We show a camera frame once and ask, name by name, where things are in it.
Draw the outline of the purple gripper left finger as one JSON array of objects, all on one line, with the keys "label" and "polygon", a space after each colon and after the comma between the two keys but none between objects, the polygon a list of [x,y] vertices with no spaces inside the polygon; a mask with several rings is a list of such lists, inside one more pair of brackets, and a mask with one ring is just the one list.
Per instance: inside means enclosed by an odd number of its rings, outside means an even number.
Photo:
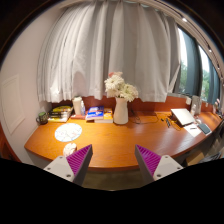
[{"label": "purple gripper left finger", "polygon": [[44,170],[81,186],[92,155],[92,145],[87,145],[67,157],[58,156]]}]

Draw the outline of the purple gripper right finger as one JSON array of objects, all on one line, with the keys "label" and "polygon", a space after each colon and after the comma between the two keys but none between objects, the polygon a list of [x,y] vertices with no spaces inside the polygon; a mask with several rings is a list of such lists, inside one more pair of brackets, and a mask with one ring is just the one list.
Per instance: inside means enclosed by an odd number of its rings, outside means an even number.
[{"label": "purple gripper right finger", "polygon": [[135,157],[145,184],[182,169],[182,166],[169,155],[160,156],[140,145],[135,145]]}]

